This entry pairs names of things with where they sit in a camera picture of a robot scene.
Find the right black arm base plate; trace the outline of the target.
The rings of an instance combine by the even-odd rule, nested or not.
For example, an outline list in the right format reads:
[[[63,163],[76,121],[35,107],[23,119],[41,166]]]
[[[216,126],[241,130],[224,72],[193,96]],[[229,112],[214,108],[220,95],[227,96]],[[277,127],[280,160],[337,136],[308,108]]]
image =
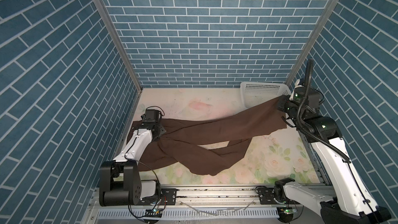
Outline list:
[[[259,197],[260,204],[266,205],[266,204],[279,204],[279,205],[290,205],[290,204],[298,204],[298,202],[281,198],[277,196],[277,194],[274,191],[274,188],[269,188],[266,186],[257,186],[255,188],[255,192]]]

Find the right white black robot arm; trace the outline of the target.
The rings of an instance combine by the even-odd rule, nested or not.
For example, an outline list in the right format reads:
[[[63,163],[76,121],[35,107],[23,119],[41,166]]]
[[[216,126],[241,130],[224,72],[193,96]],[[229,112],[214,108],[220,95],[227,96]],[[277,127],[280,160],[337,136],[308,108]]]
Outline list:
[[[326,196],[285,178],[275,183],[275,201],[298,202],[318,214],[326,224],[381,224],[390,220],[390,211],[376,202],[361,180],[336,122],[318,114],[317,93],[313,91],[302,107],[303,88],[293,97],[282,95],[278,99],[278,110],[286,113],[284,120],[291,120],[292,126],[306,137],[323,163],[336,195]]]

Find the white plastic laundry basket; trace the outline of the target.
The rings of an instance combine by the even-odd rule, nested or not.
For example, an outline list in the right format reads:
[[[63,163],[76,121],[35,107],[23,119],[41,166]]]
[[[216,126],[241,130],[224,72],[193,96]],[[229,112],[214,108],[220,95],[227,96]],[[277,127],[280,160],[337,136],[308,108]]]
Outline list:
[[[246,108],[257,106],[281,95],[290,94],[291,91],[285,84],[259,82],[242,82],[240,84],[240,96]]]

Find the brown trousers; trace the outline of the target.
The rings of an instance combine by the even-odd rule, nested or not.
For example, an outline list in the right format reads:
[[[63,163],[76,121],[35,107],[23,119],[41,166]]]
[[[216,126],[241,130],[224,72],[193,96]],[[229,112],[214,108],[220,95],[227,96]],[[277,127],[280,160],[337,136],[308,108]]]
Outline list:
[[[166,133],[145,149],[138,166],[146,172],[181,163],[196,175],[215,176],[244,158],[253,137],[287,127],[274,98],[233,116],[213,120],[162,119]]]

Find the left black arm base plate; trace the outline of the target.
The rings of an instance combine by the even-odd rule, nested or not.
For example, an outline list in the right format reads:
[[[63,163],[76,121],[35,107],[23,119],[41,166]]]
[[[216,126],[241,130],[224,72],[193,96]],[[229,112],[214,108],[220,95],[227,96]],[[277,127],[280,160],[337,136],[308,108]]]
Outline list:
[[[161,188],[153,196],[141,198],[137,205],[153,205],[157,203],[160,206],[175,205],[177,189]]]

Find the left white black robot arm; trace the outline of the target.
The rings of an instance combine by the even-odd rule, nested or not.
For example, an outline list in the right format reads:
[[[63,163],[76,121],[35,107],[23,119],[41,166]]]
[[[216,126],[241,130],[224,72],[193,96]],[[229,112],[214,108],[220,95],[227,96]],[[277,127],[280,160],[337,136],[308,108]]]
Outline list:
[[[101,206],[156,205],[161,200],[159,179],[141,180],[139,166],[147,146],[159,139],[165,129],[159,123],[145,123],[133,131],[125,148],[99,168],[99,203]]]

